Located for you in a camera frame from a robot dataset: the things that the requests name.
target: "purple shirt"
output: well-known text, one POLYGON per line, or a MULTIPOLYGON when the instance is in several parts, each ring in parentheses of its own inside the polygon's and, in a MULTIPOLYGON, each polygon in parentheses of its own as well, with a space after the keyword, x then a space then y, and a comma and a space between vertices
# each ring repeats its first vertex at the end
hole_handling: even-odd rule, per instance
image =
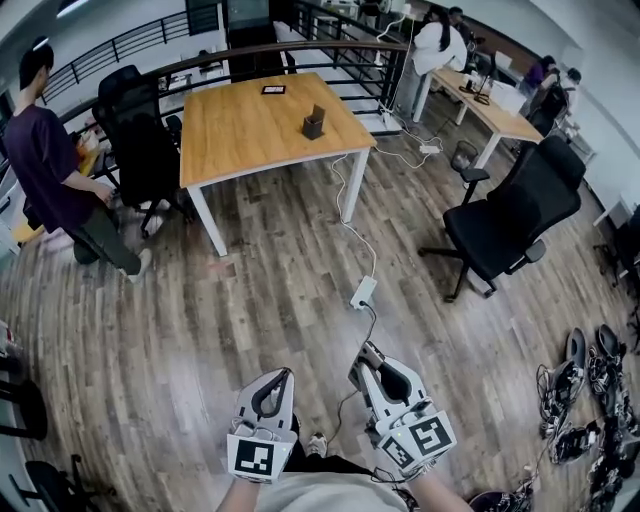
POLYGON ((9 163, 33 211, 51 233, 89 220, 98 198, 63 185, 78 169, 78 153, 58 117, 31 105, 9 120, 4 137, 9 163))
POLYGON ((542 64, 536 62, 533 66, 531 66, 531 68, 529 68, 529 72, 524 77, 524 81, 531 87, 538 87, 543 80, 544 69, 542 69, 542 64))

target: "person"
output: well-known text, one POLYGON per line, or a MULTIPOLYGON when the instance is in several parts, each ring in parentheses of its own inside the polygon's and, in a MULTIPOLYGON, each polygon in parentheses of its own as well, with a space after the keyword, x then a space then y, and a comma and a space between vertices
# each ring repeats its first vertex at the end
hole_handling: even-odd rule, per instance
POLYGON ((451 26, 455 28, 462 37, 465 46, 469 46, 471 42, 471 29, 469 25, 464 22, 464 12, 460 7, 452 7, 449 9, 449 20, 451 22, 451 26))
MULTIPOLYGON (((280 479, 270 485, 237 478, 217 512, 405 512, 407 505, 387 484, 376 483, 372 473, 336 455, 327 457, 327 440, 311 436, 307 450, 296 442, 280 479)), ((472 512, 433 471, 409 482, 420 510, 472 512)))
POLYGON ((376 28, 380 16, 380 2, 382 0, 365 0, 360 5, 360 23, 376 28))
POLYGON ((78 153, 62 122, 35 104, 47 85, 53 58, 51 47, 44 45, 20 61, 20 96, 4 138, 9 162, 49 233, 63 228, 138 282, 151 263, 151 251, 144 249, 137 256, 124 245, 106 207, 112 189, 78 172, 78 153))
POLYGON ((462 71, 467 62, 467 47, 460 33, 450 26, 444 7, 434 5, 426 15, 427 24, 413 40, 415 52, 407 76, 399 109, 413 115, 420 103, 421 91, 431 85, 431 71, 448 66, 462 71))
POLYGON ((529 111, 529 104, 535 96, 538 87, 540 87, 540 84, 548 76, 549 72, 554 69, 556 69, 556 60, 551 55, 545 55, 541 59, 538 59, 535 64, 529 68, 529 71, 527 71, 527 74, 518 86, 518 90, 527 98, 525 105, 520 111, 521 113, 526 115, 529 111))
POLYGON ((580 71, 571 68, 567 74, 552 71, 542 81, 531 101, 529 122, 545 137, 556 121, 571 116, 578 104, 578 86, 582 81, 580 71))

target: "ceiling light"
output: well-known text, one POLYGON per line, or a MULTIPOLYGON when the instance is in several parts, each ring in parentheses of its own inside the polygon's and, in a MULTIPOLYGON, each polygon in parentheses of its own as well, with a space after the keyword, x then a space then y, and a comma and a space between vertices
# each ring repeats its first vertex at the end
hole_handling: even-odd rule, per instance
POLYGON ((38 48, 42 48, 45 44, 49 42, 48 37, 40 36, 33 42, 33 50, 37 50, 38 48))
POLYGON ((56 18, 62 18, 66 14, 75 11, 78 7, 86 4, 89 0, 62 0, 60 8, 58 9, 58 15, 56 18))

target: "wooden floor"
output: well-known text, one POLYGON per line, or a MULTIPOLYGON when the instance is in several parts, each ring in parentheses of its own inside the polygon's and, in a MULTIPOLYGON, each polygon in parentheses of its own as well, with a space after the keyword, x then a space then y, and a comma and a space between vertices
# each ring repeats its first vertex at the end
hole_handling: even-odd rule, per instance
MULTIPOLYGON (((420 134, 431 136, 455 113, 433 95, 420 134)), ((440 132, 444 154, 417 170, 372 152, 354 215, 378 253, 372 339, 415 368, 447 411, 458 446, 438 471, 465 497, 515 488, 523 466, 535 464, 544 448, 536 368, 560 362, 571 328, 592 341, 607 322, 629 337, 630 303, 598 271, 592 245, 602 237, 591 224, 600 211, 584 187, 581 211, 544 236, 541 262, 500 277, 491 299, 467 287, 455 304, 442 301, 459 264, 423 260, 416 250, 449 243, 442 215, 465 191, 448 158, 459 139, 482 148, 489 135, 471 114, 462 127, 448 123, 440 132)), ((419 158, 409 137, 379 144, 419 158)), ((499 183, 512 161, 501 145, 477 195, 499 183)), ((207 199, 229 255, 214 255, 199 221, 186 226, 171 216, 146 242, 153 269, 138 286, 104 264, 80 267, 70 240, 57 233, 7 264, 0 318, 24 343, 50 414, 46 441, 25 443, 29 456, 68 469, 69 455, 81 454, 88 480, 117 489, 113 510, 209 512, 230 481, 225 434, 237 392, 280 366, 295 372, 303 434, 330 435, 369 326, 367 313, 348 301, 371 270, 364 245, 338 222, 330 163, 214 185, 207 199)), ((348 174, 350 162, 337 168, 348 174)), ((121 212, 131 221, 128 243, 140 248, 139 219, 121 212)), ((637 407, 638 364, 633 355, 625 364, 637 407)), ((332 448, 371 462, 362 400, 349 400, 343 412, 332 448)), ((585 388, 571 419, 597 415, 585 388)), ((536 510, 577 510, 588 465, 552 467, 544 455, 536 510)))

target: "white table leg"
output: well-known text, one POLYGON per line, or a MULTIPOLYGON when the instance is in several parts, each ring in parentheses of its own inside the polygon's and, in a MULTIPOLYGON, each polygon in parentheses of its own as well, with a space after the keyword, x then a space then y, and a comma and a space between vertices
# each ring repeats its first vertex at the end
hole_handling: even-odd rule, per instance
POLYGON ((600 224, 604 219, 606 219, 609 215, 611 215, 611 212, 613 211, 614 208, 616 208, 618 205, 620 204, 620 201, 616 202, 613 204, 613 206, 607 208, 602 215, 600 215, 600 217, 598 217, 595 222, 593 223, 593 227, 595 228, 598 224, 600 224))
POLYGON ((216 226, 216 223, 211 216, 207 202, 204 200, 204 196, 202 195, 202 190, 200 190, 200 187, 197 185, 188 187, 187 190, 189 191, 191 200, 193 201, 196 210, 198 210, 198 215, 200 215, 200 219, 202 220, 207 233, 209 233, 209 238, 211 238, 218 254, 220 256, 226 256, 227 246, 224 245, 224 241, 220 236, 220 231, 218 231, 218 226, 216 226))
POLYGON ((431 88, 432 79, 433 73, 427 73, 424 84, 422 85, 422 90, 420 91, 420 99, 418 100, 418 104, 416 105, 416 111, 413 114, 414 123, 420 121, 420 117, 422 117, 422 111, 424 110, 424 106, 427 103, 427 97, 429 96, 429 89, 431 88))
POLYGON ((364 170, 367 167, 368 157, 369 148, 356 154, 356 161, 353 163, 351 177, 349 178, 349 186, 347 187, 347 196, 344 199, 342 207, 343 222, 351 222, 351 217, 353 217, 353 210, 356 207, 356 200, 358 199, 358 192, 360 191, 360 184, 362 183, 364 170))
POLYGON ((456 117, 457 126, 460 126, 462 124, 462 120, 464 119, 464 115, 467 113, 467 110, 469 110, 469 105, 467 105, 466 103, 462 103, 460 111, 458 112, 458 117, 456 117))
POLYGON ((491 136, 491 138, 489 139, 489 142, 484 148, 484 151, 480 155, 480 158, 478 158, 478 161, 476 162, 475 167, 477 167, 478 169, 484 169, 484 166, 487 165, 487 162, 489 161, 489 157, 493 153, 493 150, 496 149, 496 146, 498 145, 498 142, 500 142, 501 138, 502 138, 502 135, 500 135, 499 133, 494 133, 491 136))

